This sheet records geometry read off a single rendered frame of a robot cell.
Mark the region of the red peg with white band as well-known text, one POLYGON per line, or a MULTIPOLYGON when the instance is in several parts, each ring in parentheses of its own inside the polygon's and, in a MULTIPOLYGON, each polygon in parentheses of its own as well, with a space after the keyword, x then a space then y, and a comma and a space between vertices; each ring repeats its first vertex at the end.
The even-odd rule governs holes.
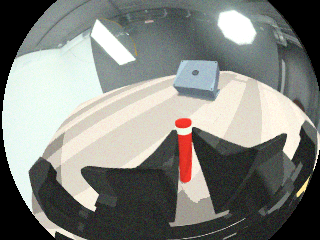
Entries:
POLYGON ((192 120, 183 117, 176 120, 177 141, 180 151, 180 177, 181 183, 192 180, 192 120))

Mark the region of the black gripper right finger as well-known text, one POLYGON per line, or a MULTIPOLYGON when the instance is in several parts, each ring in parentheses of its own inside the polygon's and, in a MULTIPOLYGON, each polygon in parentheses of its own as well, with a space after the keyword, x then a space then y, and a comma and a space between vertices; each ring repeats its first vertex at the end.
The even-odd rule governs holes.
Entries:
POLYGON ((228 211, 228 205, 239 195, 253 171, 284 149, 287 135, 283 132, 263 144, 244 148, 192 127, 193 149, 199 159, 215 215, 228 211))

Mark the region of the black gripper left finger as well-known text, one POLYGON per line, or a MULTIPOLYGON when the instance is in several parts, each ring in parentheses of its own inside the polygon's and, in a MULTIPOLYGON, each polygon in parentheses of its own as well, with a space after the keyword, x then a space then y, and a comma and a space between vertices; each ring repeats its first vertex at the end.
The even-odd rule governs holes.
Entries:
POLYGON ((175 223, 180 151, 176 129, 136 168, 83 167, 81 176, 103 195, 155 201, 167 223, 175 223))

